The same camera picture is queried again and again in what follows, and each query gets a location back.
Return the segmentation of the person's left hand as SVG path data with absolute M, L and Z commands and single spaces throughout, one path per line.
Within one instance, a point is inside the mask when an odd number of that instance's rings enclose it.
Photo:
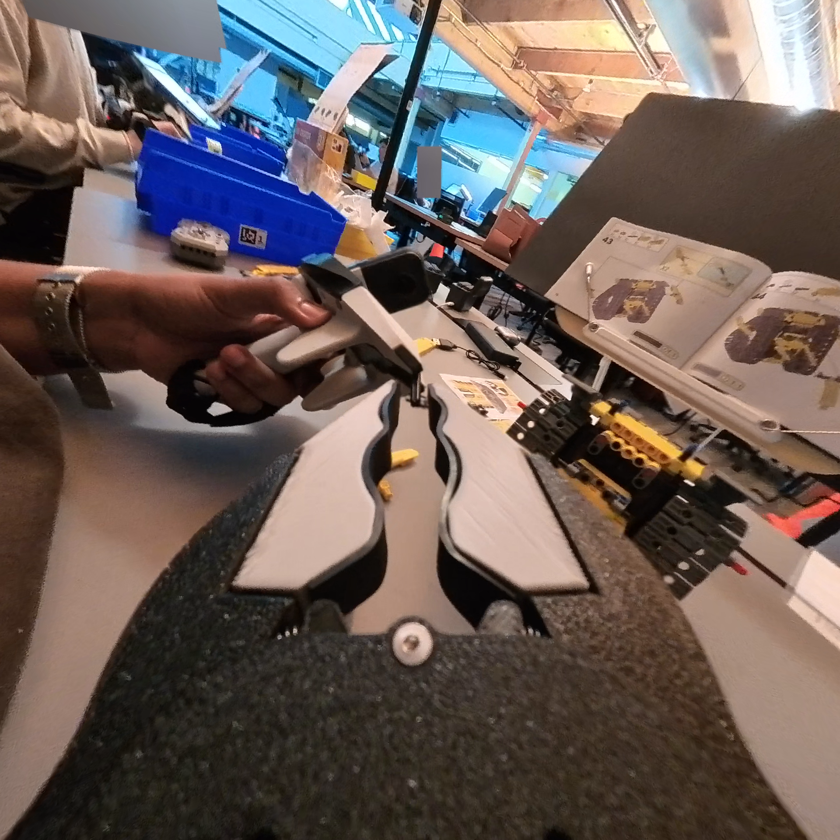
M 249 346 L 285 327 L 315 329 L 331 313 L 280 278 L 141 275 L 101 270 L 78 291 L 87 348 L 109 371 L 141 371 L 167 384 L 188 361 L 231 409 L 283 407 L 315 374 L 273 372 Z

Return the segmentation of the yellow cardboard box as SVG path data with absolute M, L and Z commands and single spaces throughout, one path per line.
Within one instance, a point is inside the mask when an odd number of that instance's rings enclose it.
M 383 256 L 392 246 L 389 237 L 391 228 L 384 224 L 361 227 L 347 223 L 339 239 L 335 254 L 353 260 L 372 259 Z

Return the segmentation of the black power adapter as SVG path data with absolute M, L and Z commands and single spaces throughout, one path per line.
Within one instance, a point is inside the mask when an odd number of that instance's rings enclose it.
M 511 371 L 519 370 L 521 366 L 519 356 L 494 329 L 473 321 L 463 321 L 461 328 L 483 358 L 501 368 Z

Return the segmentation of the black pole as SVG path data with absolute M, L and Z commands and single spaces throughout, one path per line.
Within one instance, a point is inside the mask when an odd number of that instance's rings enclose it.
M 422 16 L 419 18 L 419 29 L 416 35 L 413 56 L 409 63 L 406 80 L 403 86 L 392 134 L 387 145 L 385 158 L 381 166 L 381 173 L 377 179 L 371 203 L 375 211 L 382 211 L 385 207 L 385 196 L 390 191 L 389 185 L 392 174 L 402 160 L 406 142 L 411 132 L 416 116 L 412 116 L 417 88 L 422 76 L 425 61 L 432 42 L 434 29 L 438 21 L 442 1 L 420 2 Z

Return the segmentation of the blue plastic bin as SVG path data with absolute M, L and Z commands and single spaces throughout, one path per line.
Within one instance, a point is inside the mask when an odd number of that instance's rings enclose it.
M 276 176 L 282 176 L 286 170 L 287 154 L 283 149 L 234 126 L 223 123 L 219 129 L 212 129 L 194 124 L 190 134 L 199 147 L 229 160 Z
M 338 215 L 285 179 L 229 160 L 156 129 L 145 134 L 135 175 L 136 203 L 150 230 L 169 237 L 182 218 L 229 234 L 235 253 L 295 266 L 333 254 Z

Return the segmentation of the yellow black toy tracked vehicle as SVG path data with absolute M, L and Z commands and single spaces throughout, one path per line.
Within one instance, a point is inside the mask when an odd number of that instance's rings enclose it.
M 542 392 L 507 434 L 549 461 L 640 549 L 683 599 L 717 568 L 747 570 L 733 554 L 746 522 L 728 509 L 734 491 L 697 457 L 585 385 Z

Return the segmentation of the yellow grey sticker sheet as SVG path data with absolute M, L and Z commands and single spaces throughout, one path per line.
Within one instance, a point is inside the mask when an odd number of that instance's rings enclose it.
M 499 378 L 441 374 L 440 379 L 457 398 L 490 421 L 507 421 L 522 411 L 522 400 Z

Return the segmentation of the instruction booklet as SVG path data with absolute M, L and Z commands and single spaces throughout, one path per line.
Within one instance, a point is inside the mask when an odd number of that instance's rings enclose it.
M 838 384 L 838 281 L 613 218 L 547 298 L 721 392 L 757 404 Z

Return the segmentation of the brown cardboard box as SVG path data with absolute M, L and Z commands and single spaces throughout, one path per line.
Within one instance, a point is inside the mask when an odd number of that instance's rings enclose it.
M 511 263 L 540 231 L 543 221 L 532 217 L 528 209 L 514 203 L 501 209 L 486 237 L 484 250 L 493 257 Z

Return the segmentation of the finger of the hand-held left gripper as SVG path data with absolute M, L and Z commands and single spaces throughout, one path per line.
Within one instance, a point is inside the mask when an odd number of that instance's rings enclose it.
M 397 348 L 390 354 L 376 348 L 350 348 L 348 363 L 353 373 L 351 394 L 375 391 L 388 381 L 398 382 L 411 391 L 422 373 L 421 361 L 406 348 Z
M 406 348 L 421 361 L 414 339 L 366 288 L 345 291 L 340 306 L 339 314 L 345 316 L 355 329 L 350 348 L 376 348 L 387 354 L 394 353 L 397 348 Z

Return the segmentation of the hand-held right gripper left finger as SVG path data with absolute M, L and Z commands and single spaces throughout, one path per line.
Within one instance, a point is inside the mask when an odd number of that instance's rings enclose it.
M 400 389 L 386 384 L 298 451 L 248 547 L 231 588 L 289 596 L 301 606 L 335 602 L 343 614 L 385 577 L 385 502 Z

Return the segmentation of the beige wristwatch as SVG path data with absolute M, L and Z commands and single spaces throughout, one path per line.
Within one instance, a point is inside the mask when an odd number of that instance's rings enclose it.
M 88 348 L 79 300 L 84 279 L 99 268 L 64 266 L 37 279 L 32 298 L 38 336 L 59 373 L 67 375 L 82 404 L 91 410 L 113 409 L 102 368 Z

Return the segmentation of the person's left forearm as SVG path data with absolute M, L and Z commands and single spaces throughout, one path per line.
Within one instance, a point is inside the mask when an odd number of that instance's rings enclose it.
M 55 270 L 53 266 L 1 262 L 1 344 L 30 375 L 59 373 L 39 338 L 32 304 L 37 279 Z

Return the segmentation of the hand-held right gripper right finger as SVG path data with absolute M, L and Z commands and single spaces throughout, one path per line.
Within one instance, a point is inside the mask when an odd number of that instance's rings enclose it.
M 536 599 L 589 592 L 592 577 L 526 452 L 445 387 L 428 387 L 427 411 L 444 485 L 437 577 L 457 612 L 480 624 L 508 602 L 525 624 L 542 624 Z

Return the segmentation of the clear plastic bags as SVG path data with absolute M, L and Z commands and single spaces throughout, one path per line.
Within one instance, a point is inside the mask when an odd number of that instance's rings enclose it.
M 376 223 L 389 227 L 385 212 L 373 209 L 372 189 L 355 182 L 355 173 L 361 170 L 355 166 L 355 149 L 344 134 L 325 131 L 306 120 L 297 121 L 287 158 L 288 177 L 302 193 L 317 196 L 338 215 L 340 237 L 347 223 L 363 228 Z

